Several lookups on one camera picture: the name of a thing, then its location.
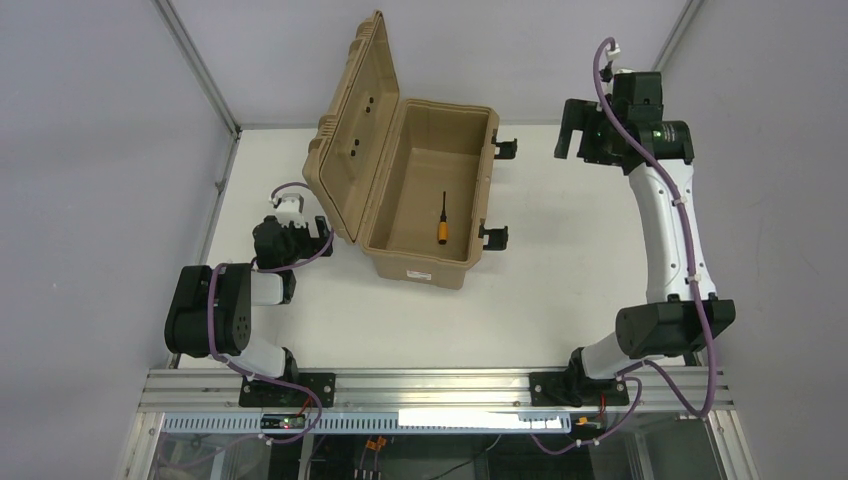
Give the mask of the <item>orange black screwdriver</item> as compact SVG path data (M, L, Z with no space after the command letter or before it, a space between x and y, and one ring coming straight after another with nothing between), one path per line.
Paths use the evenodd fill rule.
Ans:
M437 242L439 245L446 245L449 238L448 218L446 212L446 192L442 192L442 207L437 228Z

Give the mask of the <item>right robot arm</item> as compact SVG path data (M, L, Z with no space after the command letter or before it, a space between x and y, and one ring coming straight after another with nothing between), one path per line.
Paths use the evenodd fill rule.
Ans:
M554 155L564 159L571 135L586 163L621 168L638 206L647 260L646 300L616 315L613 333L576 350L571 365L607 380L630 365L702 351L732 324L735 304L722 299L706 267L693 206L694 152L688 125L664 119L658 72L604 74L612 89L597 101L564 105Z

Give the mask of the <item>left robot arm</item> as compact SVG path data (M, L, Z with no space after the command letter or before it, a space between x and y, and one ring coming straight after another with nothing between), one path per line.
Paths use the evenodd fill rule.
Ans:
M174 354L218 360L249 379L298 384L294 354L253 331L252 309L291 303L295 269L333 253L334 231L323 216L317 234L305 221L269 215L252 231L254 259L219 268L182 268L166 316L164 341Z

